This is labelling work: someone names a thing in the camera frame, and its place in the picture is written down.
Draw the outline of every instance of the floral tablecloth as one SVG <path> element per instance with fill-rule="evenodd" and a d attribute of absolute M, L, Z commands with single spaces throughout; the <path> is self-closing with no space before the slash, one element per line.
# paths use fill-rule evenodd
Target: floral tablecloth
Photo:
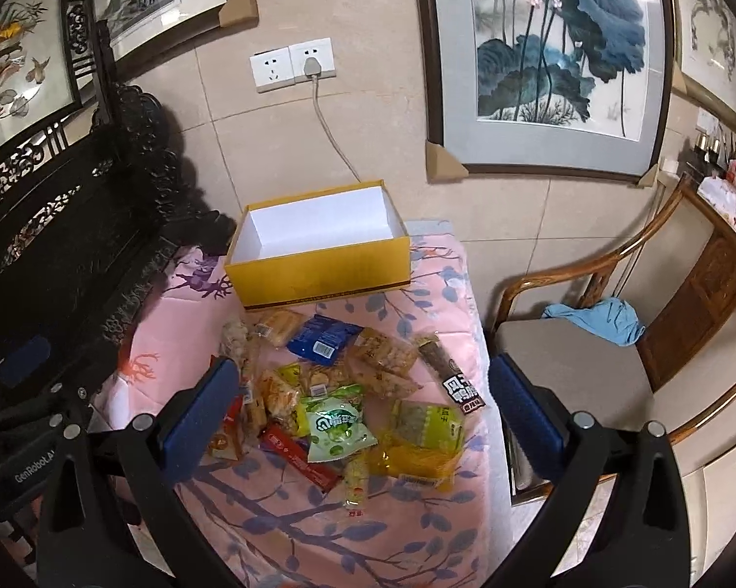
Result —
<path fill-rule="evenodd" d="M 253 449 L 237 465 L 206 456 L 178 493 L 247 587 L 478 587 L 500 561 L 496 555 L 506 552 L 501 545 L 491 547 L 495 529 L 509 532 L 509 524 L 492 524 L 491 510 L 494 499 L 508 503 L 508 488 L 496 479 L 506 475 L 504 445 L 487 390 L 487 351 L 465 252 L 451 234 L 416 235 L 411 264 L 406 289 L 296 309 L 402 337 L 440 334 L 491 406 L 467 440 L 454 488 L 420 490 L 372 477 L 366 515 L 354 519 L 343 511 L 342 489 L 323 496 L 269 451 Z M 222 259 L 194 250 L 177 263 L 161 298 L 147 306 L 123 372 L 107 392 L 103 408 L 112 426 L 125 426 L 140 412 L 158 412 L 174 391 L 197 381 L 218 345 L 216 329 L 239 306 L 233 298 Z M 275 355 L 279 365 L 294 359 L 285 354 Z M 181 371 L 181 360 L 190 373 Z M 413 399 L 445 402 L 421 361 L 411 375 L 423 386 Z M 493 489 L 500 489 L 496 498 Z M 502 514 L 508 516 L 508 508 Z"/>

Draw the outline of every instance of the beige cushion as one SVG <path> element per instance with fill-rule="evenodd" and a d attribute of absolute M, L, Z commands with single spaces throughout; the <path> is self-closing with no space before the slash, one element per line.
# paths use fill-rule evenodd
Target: beige cushion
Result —
<path fill-rule="evenodd" d="M 538 387 L 552 390 L 570 411 L 588 411 L 602 426 L 638 430 L 653 396 L 634 345 L 620 347 L 565 319 L 513 320 L 496 333 Z"/>

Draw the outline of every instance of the silver bolt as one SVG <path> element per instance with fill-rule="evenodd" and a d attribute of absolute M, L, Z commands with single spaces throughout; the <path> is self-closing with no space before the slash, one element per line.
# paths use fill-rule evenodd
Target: silver bolt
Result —
<path fill-rule="evenodd" d="M 657 422 L 657 420 L 652 420 L 651 422 L 649 422 L 646 425 L 646 429 L 648 429 L 649 433 L 655 438 L 661 438 L 667 433 L 664 424 L 662 424 L 662 422 Z"/>
<path fill-rule="evenodd" d="M 594 416 L 585 411 L 576 412 L 572 416 L 572 419 L 575 421 L 577 426 L 581 427 L 581 429 L 590 429 L 594 426 Z"/>
<path fill-rule="evenodd" d="M 80 429 L 78 424 L 69 424 L 64 430 L 63 430 L 63 437 L 67 440 L 73 440 L 76 438 L 82 430 Z"/>
<path fill-rule="evenodd" d="M 153 424 L 153 416 L 149 413 L 143 413 L 141 416 L 137 416 L 131 420 L 131 426 L 138 431 L 145 431 L 149 429 Z"/>

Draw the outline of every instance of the lotus painting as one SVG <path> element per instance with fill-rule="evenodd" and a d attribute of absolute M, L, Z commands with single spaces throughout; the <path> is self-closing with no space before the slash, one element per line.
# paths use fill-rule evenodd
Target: lotus painting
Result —
<path fill-rule="evenodd" d="M 634 182 L 656 162 L 671 0 L 420 0 L 420 15 L 428 140 L 466 172 Z"/>
<path fill-rule="evenodd" d="M 480 117 L 640 137 L 643 0 L 472 3 Z"/>

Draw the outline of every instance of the yellow box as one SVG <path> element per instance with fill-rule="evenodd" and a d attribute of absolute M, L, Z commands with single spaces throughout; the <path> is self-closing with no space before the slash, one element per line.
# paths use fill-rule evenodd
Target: yellow box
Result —
<path fill-rule="evenodd" d="M 410 239 L 381 181 L 249 205 L 226 273 L 247 310 L 402 288 Z"/>

